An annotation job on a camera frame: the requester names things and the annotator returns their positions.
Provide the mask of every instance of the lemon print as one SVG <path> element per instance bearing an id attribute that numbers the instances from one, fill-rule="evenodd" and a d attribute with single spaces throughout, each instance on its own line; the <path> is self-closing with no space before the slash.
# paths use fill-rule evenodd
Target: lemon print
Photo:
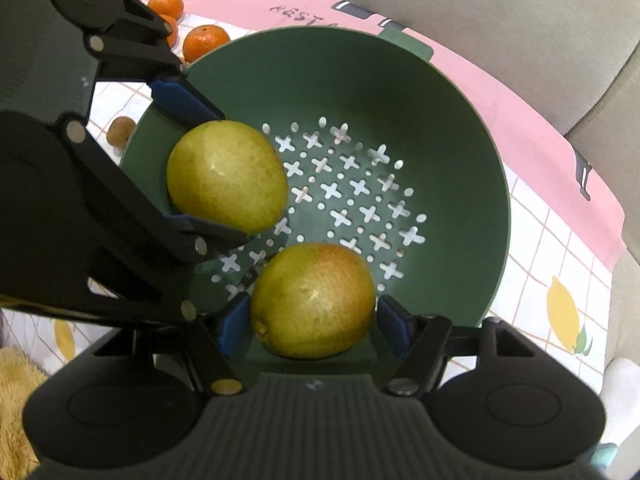
<path id="1" fill-rule="evenodd" d="M 54 334 L 56 337 L 56 345 L 60 353 L 67 361 L 71 361 L 76 357 L 76 342 L 74 335 L 71 333 L 71 327 L 66 321 L 57 319 L 54 324 Z"/>
<path id="2" fill-rule="evenodd" d="M 546 292 L 546 315 L 562 346 L 573 354 L 589 355 L 593 339 L 586 348 L 587 333 L 584 327 L 580 330 L 580 319 L 574 298 L 555 276 L 551 279 L 551 286 Z"/>

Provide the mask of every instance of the black circular pad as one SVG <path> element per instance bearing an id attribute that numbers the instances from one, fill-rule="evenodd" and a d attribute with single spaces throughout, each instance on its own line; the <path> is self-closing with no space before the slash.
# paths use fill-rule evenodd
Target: black circular pad
<path id="1" fill-rule="evenodd" d="M 560 401 L 550 391 L 533 384 L 506 384 L 486 397 L 486 408 L 510 426 L 544 426 L 560 413 Z"/>
<path id="2" fill-rule="evenodd" d="M 476 369 L 443 384 L 426 406 L 454 446 L 518 470 L 574 462 L 598 443 L 605 423 L 586 384 L 503 323 L 483 324 Z"/>
<path id="3" fill-rule="evenodd" d="M 97 384 L 79 390 L 69 401 L 71 416 L 86 426 L 119 426 L 135 418 L 143 397 L 124 384 Z"/>

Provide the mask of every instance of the green bowl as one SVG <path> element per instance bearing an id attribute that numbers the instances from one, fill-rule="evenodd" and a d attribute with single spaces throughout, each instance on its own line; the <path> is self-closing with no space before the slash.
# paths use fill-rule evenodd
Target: green bowl
<path id="1" fill-rule="evenodd" d="M 506 260 L 508 192 L 484 124 L 438 70 L 369 34 L 292 27 L 211 52 L 188 80 L 228 119 L 265 132 L 292 189 L 286 222 L 196 267 L 190 299 L 201 312 L 222 308 L 261 257 L 326 240 L 362 254 L 379 292 L 411 313 L 480 322 Z M 151 105 L 122 159 L 161 212 L 175 210 L 165 168 L 185 132 Z M 365 372 L 394 359 L 373 327 L 348 352 L 318 362 L 278 358 L 247 334 L 232 361 L 255 376 Z"/>

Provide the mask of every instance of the fabric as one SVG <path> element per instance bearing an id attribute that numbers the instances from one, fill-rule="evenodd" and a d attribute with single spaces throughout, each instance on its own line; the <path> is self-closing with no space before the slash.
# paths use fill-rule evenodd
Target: fabric
<path id="1" fill-rule="evenodd" d="M 486 70 L 562 134 L 640 39 L 640 0 L 349 0 Z"/>
<path id="2" fill-rule="evenodd" d="M 0 478 L 21 480 L 38 464 L 24 430 L 22 409 L 46 375 L 14 348 L 0 348 Z"/>
<path id="3" fill-rule="evenodd" d="M 640 258 L 640 46 L 604 97 L 568 135 L 607 183 L 626 212 L 623 238 Z"/>
<path id="4" fill-rule="evenodd" d="M 640 366 L 613 359 L 604 371 L 600 400 L 607 412 L 601 440 L 619 446 L 640 426 Z"/>

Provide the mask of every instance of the yellow pear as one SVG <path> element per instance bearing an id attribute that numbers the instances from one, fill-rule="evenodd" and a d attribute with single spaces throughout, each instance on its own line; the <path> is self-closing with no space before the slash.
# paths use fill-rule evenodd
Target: yellow pear
<path id="1" fill-rule="evenodd" d="M 282 162 L 264 134 L 235 121 L 196 126 L 175 145 L 166 186 L 183 213 L 257 234 L 287 205 Z"/>
<path id="2" fill-rule="evenodd" d="M 367 264 L 328 243 L 291 246 L 258 277 L 251 324 L 282 357 L 318 359 L 349 349 L 369 330 L 376 292 Z"/>

